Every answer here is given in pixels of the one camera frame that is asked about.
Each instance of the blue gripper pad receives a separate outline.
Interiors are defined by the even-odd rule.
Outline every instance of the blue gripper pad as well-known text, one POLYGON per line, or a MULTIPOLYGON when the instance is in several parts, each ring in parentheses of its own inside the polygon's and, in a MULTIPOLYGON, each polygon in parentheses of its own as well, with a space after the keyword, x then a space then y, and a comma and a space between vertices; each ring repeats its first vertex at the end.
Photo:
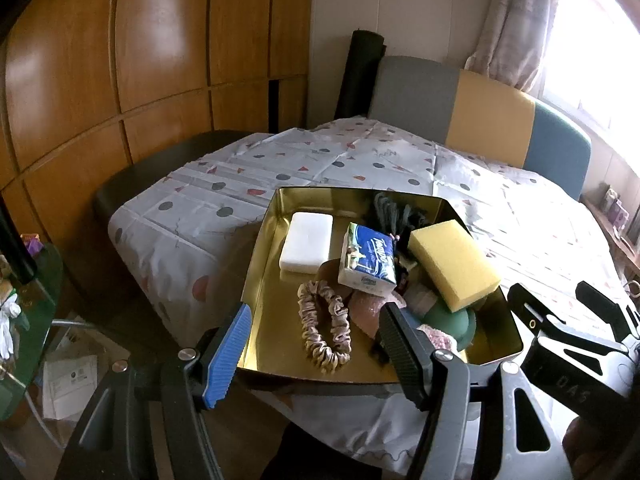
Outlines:
POLYGON ((242 350, 249 339, 251 324, 251 309, 246 303, 241 303, 235 314, 231 314, 230 319, 220 327, 207 348, 203 356, 203 365, 207 366, 207 381, 202 400, 208 410, 213 409, 218 400, 225 398, 242 350))

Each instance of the beige curtain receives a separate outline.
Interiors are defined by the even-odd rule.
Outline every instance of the beige curtain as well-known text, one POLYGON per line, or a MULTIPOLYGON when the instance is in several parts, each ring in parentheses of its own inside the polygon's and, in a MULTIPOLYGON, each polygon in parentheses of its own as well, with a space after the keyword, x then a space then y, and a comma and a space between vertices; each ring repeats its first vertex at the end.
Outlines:
POLYGON ((465 68, 528 91, 545 54, 558 0, 491 0, 465 68))

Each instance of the multicolored headboard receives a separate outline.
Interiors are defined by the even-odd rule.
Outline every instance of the multicolored headboard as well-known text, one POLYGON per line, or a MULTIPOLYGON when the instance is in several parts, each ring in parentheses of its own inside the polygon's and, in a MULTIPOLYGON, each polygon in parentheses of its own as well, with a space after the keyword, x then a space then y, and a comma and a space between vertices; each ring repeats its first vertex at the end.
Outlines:
POLYGON ((580 196, 589 137, 544 103, 477 73, 385 56, 368 116, 454 150, 535 171, 580 196))

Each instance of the person's leg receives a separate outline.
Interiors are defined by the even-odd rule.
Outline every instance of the person's leg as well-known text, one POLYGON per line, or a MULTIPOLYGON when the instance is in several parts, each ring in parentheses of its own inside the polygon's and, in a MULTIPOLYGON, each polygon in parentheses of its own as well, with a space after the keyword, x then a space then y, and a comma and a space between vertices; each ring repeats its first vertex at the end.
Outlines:
POLYGON ((260 480, 380 480, 382 469, 330 448, 295 424, 282 435, 280 448, 260 480))

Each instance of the yellow sponge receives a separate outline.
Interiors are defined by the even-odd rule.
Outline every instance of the yellow sponge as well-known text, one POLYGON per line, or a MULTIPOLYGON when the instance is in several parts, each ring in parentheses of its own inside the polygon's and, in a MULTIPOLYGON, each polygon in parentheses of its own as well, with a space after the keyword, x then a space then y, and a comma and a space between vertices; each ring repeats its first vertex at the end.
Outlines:
POLYGON ((409 250, 452 312, 484 298, 500 285, 494 267, 455 220, 412 231, 409 250))

